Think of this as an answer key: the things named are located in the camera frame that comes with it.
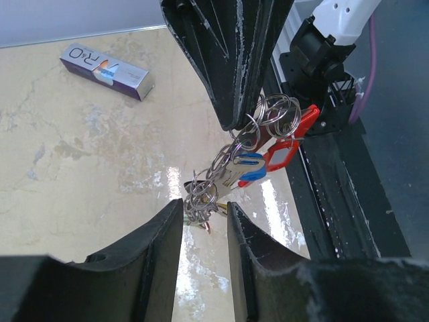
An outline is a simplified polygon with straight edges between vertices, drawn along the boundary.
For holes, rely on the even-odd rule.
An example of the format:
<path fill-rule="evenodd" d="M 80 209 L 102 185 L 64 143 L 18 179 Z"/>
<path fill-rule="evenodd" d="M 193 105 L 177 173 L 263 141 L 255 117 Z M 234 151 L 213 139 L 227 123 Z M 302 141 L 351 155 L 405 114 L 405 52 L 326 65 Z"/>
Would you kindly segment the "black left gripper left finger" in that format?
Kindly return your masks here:
<path fill-rule="evenodd" d="M 82 263 L 48 255 L 1 257 L 2 321 L 169 321 L 183 201 Z"/>

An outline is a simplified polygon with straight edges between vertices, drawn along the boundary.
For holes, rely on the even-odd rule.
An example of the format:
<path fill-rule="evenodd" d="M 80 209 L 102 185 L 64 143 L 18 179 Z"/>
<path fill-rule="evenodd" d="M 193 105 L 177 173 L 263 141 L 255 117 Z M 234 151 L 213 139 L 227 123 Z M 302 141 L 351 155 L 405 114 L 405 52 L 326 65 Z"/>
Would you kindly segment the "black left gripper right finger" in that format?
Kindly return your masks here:
<path fill-rule="evenodd" d="M 428 263 L 309 260 L 227 205 L 236 321 L 427 321 Z"/>

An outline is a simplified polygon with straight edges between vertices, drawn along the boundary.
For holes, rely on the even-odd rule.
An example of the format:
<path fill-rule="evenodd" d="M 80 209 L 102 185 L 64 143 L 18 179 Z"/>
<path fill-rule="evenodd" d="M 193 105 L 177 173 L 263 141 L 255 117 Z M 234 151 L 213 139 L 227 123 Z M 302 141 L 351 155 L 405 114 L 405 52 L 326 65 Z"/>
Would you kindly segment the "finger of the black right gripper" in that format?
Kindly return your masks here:
<path fill-rule="evenodd" d="M 165 23 L 202 81 L 223 130 L 238 124 L 236 1 L 161 1 Z"/>
<path fill-rule="evenodd" d="M 236 2 L 231 129 L 242 129 L 245 114 L 255 106 L 267 65 L 293 3 L 293 1 Z"/>

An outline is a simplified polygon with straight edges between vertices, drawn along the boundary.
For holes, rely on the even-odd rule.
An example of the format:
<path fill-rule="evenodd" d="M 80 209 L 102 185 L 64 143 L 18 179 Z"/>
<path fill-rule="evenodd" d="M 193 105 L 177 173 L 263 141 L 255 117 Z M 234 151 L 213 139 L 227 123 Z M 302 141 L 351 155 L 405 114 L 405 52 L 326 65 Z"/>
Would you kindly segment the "key bunch with red carabiner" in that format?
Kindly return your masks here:
<path fill-rule="evenodd" d="M 319 115 L 316 105 L 302 109 L 297 99 L 285 94 L 259 95 L 256 113 L 245 116 L 244 128 L 231 132 L 231 143 L 210 166 L 184 183 L 184 224 L 209 231 L 210 216 L 227 211 L 221 199 L 285 168 Z"/>

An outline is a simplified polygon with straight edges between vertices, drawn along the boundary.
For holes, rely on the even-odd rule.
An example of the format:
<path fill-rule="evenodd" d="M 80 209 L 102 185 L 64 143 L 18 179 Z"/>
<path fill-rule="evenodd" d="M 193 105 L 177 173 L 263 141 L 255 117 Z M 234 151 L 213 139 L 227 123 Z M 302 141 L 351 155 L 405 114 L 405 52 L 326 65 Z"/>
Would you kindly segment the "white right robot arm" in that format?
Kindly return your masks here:
<path fill-rule="evenodd" d="M 323 1 L 290 44 L 299 98 L 323 97 L 378 6 L 377 1 Z M 241 129 L 255 111 L 265 72 L 291 1 L 162 1 L 170 33 L 191 63 L 223 130 Z"/>

